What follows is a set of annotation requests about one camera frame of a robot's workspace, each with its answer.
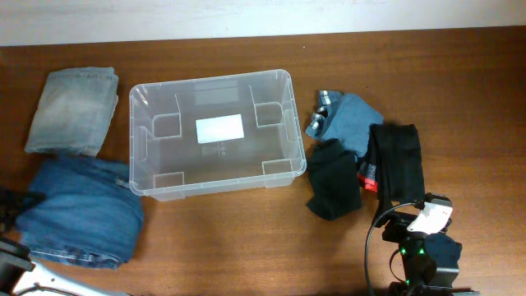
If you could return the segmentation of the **dark blue jeans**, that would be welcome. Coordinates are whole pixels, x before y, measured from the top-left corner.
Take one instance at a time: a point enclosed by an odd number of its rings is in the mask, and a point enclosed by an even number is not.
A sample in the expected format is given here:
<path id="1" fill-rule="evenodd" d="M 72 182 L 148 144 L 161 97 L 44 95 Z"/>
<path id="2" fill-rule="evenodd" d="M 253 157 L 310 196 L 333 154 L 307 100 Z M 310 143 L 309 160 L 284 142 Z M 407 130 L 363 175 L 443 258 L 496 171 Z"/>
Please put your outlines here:
<path id="1" fill-rule="evenodd" d="M 29 186 L 44 200 L 16 219 L 21 243 L 33 257 L 66 265 L 117 269 L 129 262 L 145 214 L 128 177 L 119 162 L 46 160 Z"/>

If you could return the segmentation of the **light blue jeans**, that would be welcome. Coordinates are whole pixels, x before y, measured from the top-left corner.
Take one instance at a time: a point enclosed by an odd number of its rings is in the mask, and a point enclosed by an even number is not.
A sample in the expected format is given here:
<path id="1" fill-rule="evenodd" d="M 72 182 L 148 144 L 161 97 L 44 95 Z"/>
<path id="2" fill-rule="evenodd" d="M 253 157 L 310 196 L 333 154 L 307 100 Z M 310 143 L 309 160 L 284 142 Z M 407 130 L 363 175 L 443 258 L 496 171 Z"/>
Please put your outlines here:
<path id="1" fill-rule="evenodd" d="M 118 103 L 118 81 L 112 67 L 49 73 L 25 152 L 95 157 Z"/>

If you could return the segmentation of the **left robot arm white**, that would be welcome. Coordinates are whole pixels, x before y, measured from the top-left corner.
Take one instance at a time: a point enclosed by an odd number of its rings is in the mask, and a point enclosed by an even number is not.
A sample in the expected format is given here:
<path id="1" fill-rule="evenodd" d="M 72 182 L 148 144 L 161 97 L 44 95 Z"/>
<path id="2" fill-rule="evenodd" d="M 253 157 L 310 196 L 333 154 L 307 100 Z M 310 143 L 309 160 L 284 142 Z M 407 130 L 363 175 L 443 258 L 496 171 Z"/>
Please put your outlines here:
<path id="1" fill-rule="evenodd" d="M 60 274 L 43 261 L 90 268 L 119 263 L 114 240 L 86 228 L 72 214 L 42 214 L 48 198 L 38 192 L 1 189 L 2 295 L 123 295 Z"/>

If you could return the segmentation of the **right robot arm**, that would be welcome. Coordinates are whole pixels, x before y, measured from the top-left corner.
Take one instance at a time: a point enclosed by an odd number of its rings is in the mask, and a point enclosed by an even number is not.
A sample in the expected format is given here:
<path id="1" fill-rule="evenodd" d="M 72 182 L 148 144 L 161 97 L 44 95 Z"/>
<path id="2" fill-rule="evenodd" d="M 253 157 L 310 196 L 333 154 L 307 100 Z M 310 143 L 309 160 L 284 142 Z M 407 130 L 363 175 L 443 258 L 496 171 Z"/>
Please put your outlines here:
<path id="1" fill-rule="evenodd" d="M 479 295 L 469 288 L 453 287 L 459 275 L 462 244 L 446 235 L 451 224 L 449 198 L 427 193 L 416 202 L 416 215 L 392 211 L 382 233 L 386 242 L 396 243 L 404 278 L 390 284 L 394 296 Z"/>

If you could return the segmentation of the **black garment with red trim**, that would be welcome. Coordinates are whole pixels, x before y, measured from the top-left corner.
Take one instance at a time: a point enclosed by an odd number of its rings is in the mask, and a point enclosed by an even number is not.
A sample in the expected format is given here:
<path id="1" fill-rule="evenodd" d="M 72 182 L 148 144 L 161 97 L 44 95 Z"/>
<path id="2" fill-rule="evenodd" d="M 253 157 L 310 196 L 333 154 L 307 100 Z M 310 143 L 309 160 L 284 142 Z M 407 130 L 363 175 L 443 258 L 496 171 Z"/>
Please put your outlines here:
<path id="1" fill-rule="evenodd" d="M 379 201 L 373 221 L 381 227 L 392 203 L 421 201 L 425 197 L 421 145 L 413 125 L 372 124 L 367 153 L 358 166 L 358 182 Z"/>

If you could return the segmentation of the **black folded garment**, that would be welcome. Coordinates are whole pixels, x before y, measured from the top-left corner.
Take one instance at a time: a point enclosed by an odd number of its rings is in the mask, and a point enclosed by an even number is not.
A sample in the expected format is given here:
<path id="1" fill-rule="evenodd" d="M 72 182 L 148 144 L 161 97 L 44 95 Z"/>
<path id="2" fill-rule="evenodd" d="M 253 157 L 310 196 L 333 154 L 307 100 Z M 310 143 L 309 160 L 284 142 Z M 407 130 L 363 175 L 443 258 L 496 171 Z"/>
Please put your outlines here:
<path id="1" fill-rule="evenodd" d="M 338 139 L 317 145 L 307 161 L 314 196 L 307 207 L 324 220 L 336 220 L 362 206 L 354 153 Z"/>

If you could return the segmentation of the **blue grey folded garment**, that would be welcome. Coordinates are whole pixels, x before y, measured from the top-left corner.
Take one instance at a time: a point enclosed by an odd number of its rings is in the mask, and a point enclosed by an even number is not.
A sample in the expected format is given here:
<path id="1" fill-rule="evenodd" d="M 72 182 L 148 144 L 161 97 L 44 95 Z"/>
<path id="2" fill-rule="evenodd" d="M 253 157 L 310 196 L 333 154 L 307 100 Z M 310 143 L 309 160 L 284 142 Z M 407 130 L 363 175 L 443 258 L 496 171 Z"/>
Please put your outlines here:
<path id="1" fill-rule="evenodd" d="M 367 153 L 370 126 L 382 124 L 383 116 L 353 93 L 320 90 L 318 104 L 305 133 L 322 142 L 337 139 L 356 160 L 362 158 Z"/>

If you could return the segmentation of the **clear plastic storage bin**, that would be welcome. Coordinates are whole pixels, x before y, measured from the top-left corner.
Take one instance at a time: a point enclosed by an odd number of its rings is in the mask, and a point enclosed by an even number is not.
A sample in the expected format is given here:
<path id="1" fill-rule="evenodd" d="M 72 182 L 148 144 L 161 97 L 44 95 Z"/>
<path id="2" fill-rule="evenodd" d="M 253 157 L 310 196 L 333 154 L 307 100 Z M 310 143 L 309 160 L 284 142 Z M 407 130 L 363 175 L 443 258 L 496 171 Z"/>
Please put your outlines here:
<path id="1" fill-rule="evenodd" d="M 139 84 L 129 94 L 131 190 L 171 201 L 288 186 L 307 169 L 283 69 Z M 240 114 L 244 138 L 199 144 L 196 120 Z"/>

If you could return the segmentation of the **white label in bin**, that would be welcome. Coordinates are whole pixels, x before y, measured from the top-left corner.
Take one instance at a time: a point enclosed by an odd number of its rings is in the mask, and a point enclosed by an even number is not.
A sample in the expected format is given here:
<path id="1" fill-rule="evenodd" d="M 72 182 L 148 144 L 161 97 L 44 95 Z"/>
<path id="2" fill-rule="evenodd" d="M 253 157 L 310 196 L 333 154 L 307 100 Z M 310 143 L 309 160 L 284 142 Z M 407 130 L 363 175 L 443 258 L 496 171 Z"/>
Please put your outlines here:
<path id="1" fill-rule="evenodd" d="M 244 138 L 242 116 L 234 114 L 198 119 L 196 120 L 196 135 L 199 144 L 242 139 Z"/>

